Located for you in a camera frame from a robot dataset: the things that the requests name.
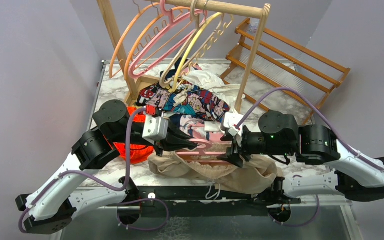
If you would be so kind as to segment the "black mounting rail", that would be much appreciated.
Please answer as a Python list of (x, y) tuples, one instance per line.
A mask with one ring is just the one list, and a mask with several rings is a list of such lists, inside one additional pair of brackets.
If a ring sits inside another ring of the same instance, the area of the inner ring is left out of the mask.
[(258, 194), (234, 193), (220, 187), (212, 191), (212, 186), (137, 187), (130, 182), (126, 199), (113, 206), (119, 226), (141, 232), (158, 231), (171, 218), (250, 216), (286, 222), (291, 217), (291, 205), (302, 201), (285, 196), (282, 181), (276, 178)]

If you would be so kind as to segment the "outer orange hanger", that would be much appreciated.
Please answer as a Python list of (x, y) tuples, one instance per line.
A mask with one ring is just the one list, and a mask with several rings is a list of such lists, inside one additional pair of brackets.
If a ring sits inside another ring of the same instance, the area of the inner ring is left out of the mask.
[(123, 6), (127, 6), (130, 2), (132, 4), (135, 4), (137, 6), (137, 14), (136, 16), (131, 20), (131, 22), (128, 24), (126, 29), (122, 34), (120, 34), (119, 27), (117, 25), (116, 17), (114, 15), (114, 12), (112, 10), (110, 1), (108, 0), (108, 14), (107, 17), (111, 20), (109, 23), (106, 24), (108, 34), (110, 35), (113, 47), (114, 47), (114, 53), (109, 63), (109, 72), (108, 76), (110, 79), (114, 78), (119, 72), (122, 72), (124, 76), (126, 76), (125, 73), (125, 66), (129, 63), (128, 61), (128, 55), (126, 53), (125, 47), (123, 45), (123, 42), (127, 36), (127, 34), (132, 29), (133, 25), (136, 23), (136, 21), (149, 9), (149, 8), (156, 8), (158, 13), (157, 16), (160, 15), (160, 8), (159, 4), (160, 2), (158, 0), (150, 0), (151, 4), (141, 7), (137, 4), (135, 0), (122, 0), (121, 3)]

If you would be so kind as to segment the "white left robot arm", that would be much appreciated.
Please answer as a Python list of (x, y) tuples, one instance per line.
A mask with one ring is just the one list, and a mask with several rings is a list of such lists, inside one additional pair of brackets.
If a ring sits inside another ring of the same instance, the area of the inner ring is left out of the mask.
[[(21, 233), (51, 235), (91, 210), (142, 203), (144, 199), (130, 176), (133, 145), (151, 147), (158, 154), (197, 147), (154, 107), (129, 112), (121, 100), (109, 100), (92, 118), (96, 127), (81, 136), (52, 177), (37, 191), (16, 198)], [(120, 156), (117, 144), (125, 147), (125, 175), (116, 184), (109, 184), (96, 174)]]

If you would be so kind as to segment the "dark navy garment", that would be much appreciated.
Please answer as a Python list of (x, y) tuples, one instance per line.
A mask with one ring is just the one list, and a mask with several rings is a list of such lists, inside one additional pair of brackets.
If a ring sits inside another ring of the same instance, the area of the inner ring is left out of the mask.
[(165, 80), (169, 80), (171, 79), (177, 72), (178, 68), (179, 68), (179, 65), (180, 65), (180, 62), (181, 62), (181, 58), (179, 58), (175, 63), (174, 63), (174, 68), (173, 69), (170, 69), (168, 72), (167, 72), (167, 75), (165, 76)]

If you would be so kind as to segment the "orange wooden slatted shelf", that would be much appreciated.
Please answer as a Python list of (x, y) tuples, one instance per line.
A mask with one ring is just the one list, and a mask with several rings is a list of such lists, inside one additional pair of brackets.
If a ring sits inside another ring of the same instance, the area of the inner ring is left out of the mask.
[(251, 20), (243, 20), (234, 31), (239, 40), (226, 55), (230, 62), (221, 75), (226, 84), (241, 84), (248, 61), (254, 57), (244, 86), (244, 101), (236, 109), (245, 114), (249, 107), (271, 89), (286, 87), (303, 95), (321, 109), (339, 88), (351, 69), (266, 28), (258, 48), (252, 51), (255, 35)]

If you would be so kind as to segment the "cream notched hanger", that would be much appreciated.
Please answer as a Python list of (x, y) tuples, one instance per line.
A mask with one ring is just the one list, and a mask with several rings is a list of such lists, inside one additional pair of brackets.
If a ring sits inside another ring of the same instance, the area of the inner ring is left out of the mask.
[[(194, 33), (188, 38), (186, 43), (180, 50), (178, 59), (181, 59), (178, 70), (172, 77), (174, 82), (178, 82), (180, 78), (186, 76), (197, 64), (198, 59), (202, 58), (207, 51), (219, 40), (225, 33), (226, 29), (230, 27), (234, 20), (232, 14), (216, 12), (211, 16), (204, 15), (204, 19), (199, 22), (195, 28)], [(203, 34), (209, 27), (214, 27), (210, 35), (203, 41), (203, 43), (194, 51), (196, 43), (203, 37)]]

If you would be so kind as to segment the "white garment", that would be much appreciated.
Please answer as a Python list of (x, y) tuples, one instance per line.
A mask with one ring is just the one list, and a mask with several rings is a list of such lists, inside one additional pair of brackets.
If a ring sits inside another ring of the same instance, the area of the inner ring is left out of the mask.
[(192, 70), (182, 78), (225, 101), (230, 107), (230, 113), (239, 113), (235, 108), (236, 101), (245, 98), (245, 94), (239, 95), (240, 84), (225, 84), (219, 76), (207, 70)]

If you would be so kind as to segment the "beige shorts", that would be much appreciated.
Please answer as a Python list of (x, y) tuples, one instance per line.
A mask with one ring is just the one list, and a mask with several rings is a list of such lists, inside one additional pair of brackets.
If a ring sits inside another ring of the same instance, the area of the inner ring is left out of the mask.
[(275, 161), (264, 155), (252, 155), (251, 161), (237, 167), (211, 155), (179, 155), (164, 152), (152, 153), (147, 158), (152, 173), (172, 179), (202, 180), (215, 183), (216, 189), (255, 195), (268, 189), (284, 173)]

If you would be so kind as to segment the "orange hanger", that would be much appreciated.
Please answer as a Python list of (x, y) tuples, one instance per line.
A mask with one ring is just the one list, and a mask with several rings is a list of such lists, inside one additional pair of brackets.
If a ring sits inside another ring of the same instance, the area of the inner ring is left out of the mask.
[[(179, 49), (191, 35), (191, 33), (187, 33), (178, 42), (173, 43), (192, 24), (189, 7), (175, 6), (173, 8), (166, 8), (164, 1), (161, 0), (159, 3), (153, 2), (143, 8), (136, 17), (140, 18), (149, 8), (156, 8), (157, 16), (142, 30), (133, 44), (123, 68), (125, 80), (135, 80), (145, 75), (162, 60)], [(173, 43), (173, 46), (169, 47), (159, 58), (150, 63), (144, 70), (137, 70), (137, 68), (161, 52), (170, 43)]]
[(108, 34), (110, 35), (113, 47), (114, 47), (114, 53), (109, 63), (109, 72), (108, 76), (110, 79), (114, 78), (119, 72), (122, 72), (124, 76), (126, 76), (125, 73), (125, 66), (129, 63), (128, 61), (128, 55), (126, 53), (125, 47), (123, 45), (123, 42), (127, 36), (127, 34), (132, 29), (133, 25), (136, 23), (136, 21), (149, 9), (149, 8), (156, 8), (158, 13), (157, 16), (160, 15), (160, 8), (159, 4), (160, 2), (158, 0), (150, 0), (151, 4), (141, 7), (137, 4), (135, 0), (122, 0), (121, 3), (123, 6), (127, 6), (130, 2), (132, 4), (135, 4), (137, 6), (137, 14), (136, 16), (131, 20), (131, 22), (128, 24), (126, 29), (122, 34), (120, 34), (119, 27), (117, 25), (116, 17), (114, 15), (114, 12), (112, 10), (110, 1), (108, 0), (108, 14), (107, 17), (111, 20), (109, 23), (106, 24)]

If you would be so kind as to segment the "beige hanger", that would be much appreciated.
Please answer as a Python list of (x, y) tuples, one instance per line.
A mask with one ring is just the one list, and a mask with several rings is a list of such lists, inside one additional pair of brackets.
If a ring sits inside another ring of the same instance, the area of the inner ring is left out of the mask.
[[(191, 34), (186, 38), (186, 42), (182, 45), (159, 79), (159, 84), (162, 87), (171, 89), (172, 91), (178, 88), (181, 84), (179, 79), (181, 79), (182, 76), (186, 76), (191, 71), (198, 59), (203, 57), (206, 52), (211, 49), (212, 45), (218, 41), (218, 38), (221, 35), (223, 35), (225, 27), (228, 26), (227, 23), (224, 23), (224, 13), (216, 12), (213, 15), (208, 16), (208, 11), (206, 9), (203, 9), (202, 13), (197, 13), (197, 3), (196, 0), (192, 1), (189, 11), (190, 20), (195, 23), (194, 30), (192, 30)], [(195, 53), (190, 55), (203, 32), (216, 20), (218, 20), (218, 25), (212, 31), (210, 36), (202, 43)]]

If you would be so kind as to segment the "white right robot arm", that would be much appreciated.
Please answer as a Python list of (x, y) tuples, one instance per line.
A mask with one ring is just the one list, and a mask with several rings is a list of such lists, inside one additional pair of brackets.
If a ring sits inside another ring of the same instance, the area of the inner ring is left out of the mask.
[(299, 126), (291, 114), (270, 110), (252, 132), (242, 124), (241, 114), (227, 113), (221, 122), (223, 141), (231, 146), (220, 160), (239, 168), (252, 157), (290, 157), (306, 165), (326, 166), (330, 172), (307, 177), (293, 173), (275, 181), (268, 190), (269, 199), (280, 204), (287, 198), (306, 195), (338, 195), (355, 202), (384, 199), (384, 157), (371, 158), (340, 142), (336, 134), (323, 125)]

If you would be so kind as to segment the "wooden clothes rack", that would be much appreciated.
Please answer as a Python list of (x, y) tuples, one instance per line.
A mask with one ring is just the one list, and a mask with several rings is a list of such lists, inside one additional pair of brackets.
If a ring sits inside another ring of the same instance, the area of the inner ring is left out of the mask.
[(157, 17), (150, 23), (150, 26), (153, 26), (156, 21), (158, 21), (163, 16), (169, 16), (169, 19), (172, 19), (172, 12), (170, 10), (165, 9), (165, 3), (170, 5), (174, 5), (174, 9), (186, 9), (189, 10), (190, 13), (187, 13), (186, 16), (190, 17), (196, 13), (196, 9), (201, 10), (202, 12), (216, 12), (222, 14), (229, 14), (235, 16), (242, 16), (247, 18), (258, 19), (259, 23), (257, 26), (257, 31), (253, 39), (253, 45), (250, 50), (250, 55), (248, 58), (248, 62), (246, 64), (245, 72), (243, 75), (243, 79), (240, 85), (239, 93), (243, 94), (245, 92), (245, 87), (248, 82), (249, 75), (252, 72), (252, 67), (254, 65), (255, 57), (259, 53), (259, 46), (261, 43), (261, 39), (263, 33), (266, 29), (266, 23), (270, 15), (271, 4), (265, 3), (263, 8), (221, 2), (221, 1), (203, 1), (203, 0), (152, 0), (151, 4), (144, 7), (139, 8), (137, 15), (133, 18), (130, 24), (126, 27), (123, 34), (120, 34), (119, 27), (117, 25), (117, 20), (109, 0), (98, 0), (98, 7), (102, 14), (102, 18), (104, 20), (106, 29), (108, 31), (109, 37), (114, 47), (114, 53), (110, 60), (110, 77), (114, 77), (116, 74), (113, 73), (113, 65), (115, 60), (118, 60), (120, 65), (120, 71), (123, 73), (125, 77), (125, 81), (127, 83), (129, 89), (129, 95), (127, 96), (128, 102), (131, 104), (133, 102), (134, 97), (139, 95), (139, 87), (142, 83), (153, 84), (157, 82), (156, 77), (150, 77), (148, 75), (145, 76), (133, 76), (127, 73), (128, 67), (130, 66), (131, 58), (133, 57), (134, 50), (140, 44), (139, 42), (135, 43), (131, 49), (131, 51), (126, 52), (125, 47), (123, 45), (124, 39), (126, 35), (129, 33), (133, 25), (136, 21), (149, 9), (154, 8), (156, 6), (160, 6), (158, 9), (161, 11), (157, 15)]

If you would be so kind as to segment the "orange mesh shorts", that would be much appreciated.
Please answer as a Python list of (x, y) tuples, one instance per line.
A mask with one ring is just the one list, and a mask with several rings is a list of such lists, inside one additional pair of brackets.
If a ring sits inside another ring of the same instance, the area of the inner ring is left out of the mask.
[(151, 143), (142, 138), (146, 109), (108, 101), (99, 111), (102, 116), (99, 130), (109, 148), (131, 164), (145, 162), (154, 151)]

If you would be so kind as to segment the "inner orange hanger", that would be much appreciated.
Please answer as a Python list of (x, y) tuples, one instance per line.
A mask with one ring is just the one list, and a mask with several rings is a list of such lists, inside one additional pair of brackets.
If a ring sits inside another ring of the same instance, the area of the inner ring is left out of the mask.
[[(142, 30), (133, 44), (123, 68), (125, 80), (135, 80), (145, 75), (162, 60), (179, 49), (191, 35), (191, 33), (187, 33), (178, 42), (173, 43), (192, 24), (189, 7), (175, 6), (173, 8), (166, 8), (164, 1), (161, 0), (159, 3), (153, 2), (143, 8), (136, 17), (140, 18), (149, 8), (156, 8), (157, 16)], [(170, 43), (173, 43), (173, 46), (169, 47), (159, 58), (150, 63), (144, 70), (137, 70), (137, 68), (161, 52)]]

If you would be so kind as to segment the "comic print shorts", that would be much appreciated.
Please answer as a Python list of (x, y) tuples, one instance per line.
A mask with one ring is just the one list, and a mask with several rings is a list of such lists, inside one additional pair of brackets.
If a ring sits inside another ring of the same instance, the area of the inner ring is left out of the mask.
[(159, 83), (150, 85), (139, 92), (135, 105), (152, 106), (165, 112), (214, 122), (221, 122), (231, 110), (228, 103), (214, 93), (193, 84), (186, 84), (174, 92)]

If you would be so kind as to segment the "pink hanger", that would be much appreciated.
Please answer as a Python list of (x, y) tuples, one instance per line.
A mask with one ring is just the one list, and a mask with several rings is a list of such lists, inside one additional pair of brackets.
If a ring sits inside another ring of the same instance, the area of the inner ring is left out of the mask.
[[(155, 60), (153, 63), (149, 64), (145, 70), (141, 72), (135, 73), (136, 69), (140, 67), (144, 62), (147, 60), (144, 59), (146, 54), (149, 50), (153, 48), (153, 46), (158, 43), (158, 41), (167, 33), (170, 32), (171, 29), (173, 29), (175, 26), (181, 24), (182, 22), (189, 19), (189, 23), (185, 25), (179, 32), (177, 32), (171, 39), (169, 39), (166, 43), (164, 43), (161, 48), (172, 42), (180, 33), (182, 33), (192, 22), (190, 19), (190, 7), (185, 6), (176, 6), (171, 9), (166, 9), (165, 7), (165, 1), (161, 0), (159, 2), (159, 9), (161, 11), (161, 14), (157, 16), (151, 23), (148, 24), (148, 26), (142, 31), (139, 38), (136, 40), (134, 46), (131, 49), (131, 52), (128, 56), (128, 64), (125, 66), (125, 71), (128, 73), (128, 75), (133, 78), (137, 79), (147, 73), (149, 70), (154, 68), (157, 64), (159, 64), (162, 60), (164, 60), (167, 56), (169, 56), (172, 52), (177, 50), (179, 47), (181, 47), (187, 40), (187, 37), (191, 34), (189, 32), (187, 35), (185, 35), (179, 42), (177, 42), (174, 46), (172, 46), (166, 53), (161, 55), (160, 58)], [(202, 9), (195, 9), (197, 13), (201, 14), (203, 12)], [(154, 27), (154, 35), (151, 36), (147, 34), (149, 29), (154, 26), (157, 21), (163, 17), (168, 17), (168, 20), (164, 20), (162, 23), (164, 24), (162, 28), (160, 29), (158, 26)]]
[(187, 163), (199, 163), (202, 165), (229, 165), (227, 161), (217, 159), (224, 152), (209, 151), (213, 147), (213, 143), (204, 139), (190, 139), (192, 143), (197, 144), (193, 150), (181, 149), (175, 152), (177, 156), (185, 160)]

